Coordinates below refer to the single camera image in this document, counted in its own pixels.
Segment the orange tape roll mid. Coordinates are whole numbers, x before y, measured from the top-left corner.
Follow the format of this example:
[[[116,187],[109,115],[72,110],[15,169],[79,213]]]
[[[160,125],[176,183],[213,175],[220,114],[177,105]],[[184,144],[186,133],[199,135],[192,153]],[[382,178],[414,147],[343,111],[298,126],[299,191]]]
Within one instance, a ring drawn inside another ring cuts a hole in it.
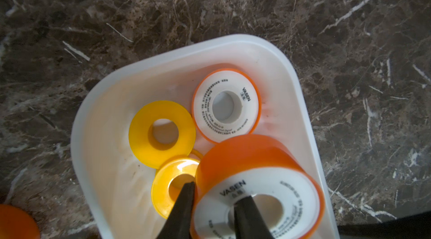
[[[190,233],[194,239],[233,239],[234,204],[246,197],[275,199],[262,215],[276,239],[308,239],[324,214],[321,187],[278,140],[240,135],[215,145],[195,175]]]

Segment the orange tape roll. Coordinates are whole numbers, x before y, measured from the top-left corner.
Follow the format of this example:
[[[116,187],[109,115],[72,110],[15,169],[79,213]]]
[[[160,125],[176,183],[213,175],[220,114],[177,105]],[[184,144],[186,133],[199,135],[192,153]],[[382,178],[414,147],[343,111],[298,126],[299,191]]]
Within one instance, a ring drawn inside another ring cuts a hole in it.
[[[25,211],[1,204],[0,216],[2,239],[40,239],[35,220]]]
[[[197,86],[192,115],[201,135],[212,143],[220,143],[255,130],[260,120],[261,100],[249,76],[224,68],[211,72]]]

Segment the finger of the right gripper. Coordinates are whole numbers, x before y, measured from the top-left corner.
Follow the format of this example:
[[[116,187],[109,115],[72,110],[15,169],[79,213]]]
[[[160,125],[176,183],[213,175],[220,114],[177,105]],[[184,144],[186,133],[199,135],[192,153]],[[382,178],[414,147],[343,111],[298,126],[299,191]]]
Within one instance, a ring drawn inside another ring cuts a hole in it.
[[[338,226],[341,236],[356,239],[429,239],[431,212],[424,212],[383,223]]]

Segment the yellow tape roll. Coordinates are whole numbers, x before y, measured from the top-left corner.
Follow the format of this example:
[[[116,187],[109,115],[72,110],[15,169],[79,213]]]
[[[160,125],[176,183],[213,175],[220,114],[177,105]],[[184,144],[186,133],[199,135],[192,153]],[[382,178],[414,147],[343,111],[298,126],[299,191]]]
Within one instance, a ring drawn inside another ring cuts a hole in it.
[[[155,169],[173,158],[188,156],[195,140],[192,116],[186,108],[172,101],[145,105],[133,117],[129,128],[129,144],[134,156]]]
[[[186,183],[195,181],[200,161],[193,158],[176,158],[156,171],[151,188],[151,199],[156,212],[164,219],[171,213]]]

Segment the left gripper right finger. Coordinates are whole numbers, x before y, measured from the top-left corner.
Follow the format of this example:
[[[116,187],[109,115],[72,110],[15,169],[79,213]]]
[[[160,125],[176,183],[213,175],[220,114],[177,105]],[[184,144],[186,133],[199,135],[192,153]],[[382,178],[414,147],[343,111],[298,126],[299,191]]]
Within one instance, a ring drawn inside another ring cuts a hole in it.
[[[274,239],[251,196],[235,203],[234,227],[237,239]]]

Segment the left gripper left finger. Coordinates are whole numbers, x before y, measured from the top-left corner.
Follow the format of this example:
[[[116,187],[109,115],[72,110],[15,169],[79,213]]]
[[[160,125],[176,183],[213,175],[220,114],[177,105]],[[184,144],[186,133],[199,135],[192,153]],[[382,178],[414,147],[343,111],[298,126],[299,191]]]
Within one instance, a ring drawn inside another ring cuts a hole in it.
[[[190,239],[195,182],[186,183],[157,239]]]

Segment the white plastic storage box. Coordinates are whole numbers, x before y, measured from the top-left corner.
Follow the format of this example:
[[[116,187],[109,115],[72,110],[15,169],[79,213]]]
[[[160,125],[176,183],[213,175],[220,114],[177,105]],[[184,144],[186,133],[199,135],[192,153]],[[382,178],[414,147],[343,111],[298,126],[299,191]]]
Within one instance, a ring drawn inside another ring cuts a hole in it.
[[[71,133],[79,184],[104,239],[153,239],[165,220],[150,198],[155,169],[132,153],[128,132],[148,103],[173,101],[190,108],[198,84],[212,71],[237,68],[257,85],[262,115],[255,132],[293,154],[322,187],[325,213],[315,239],[339,232],[312,124],[297,73],[269,41],[246,34],[215,38],[122,67],[101,80],[81,104]]]

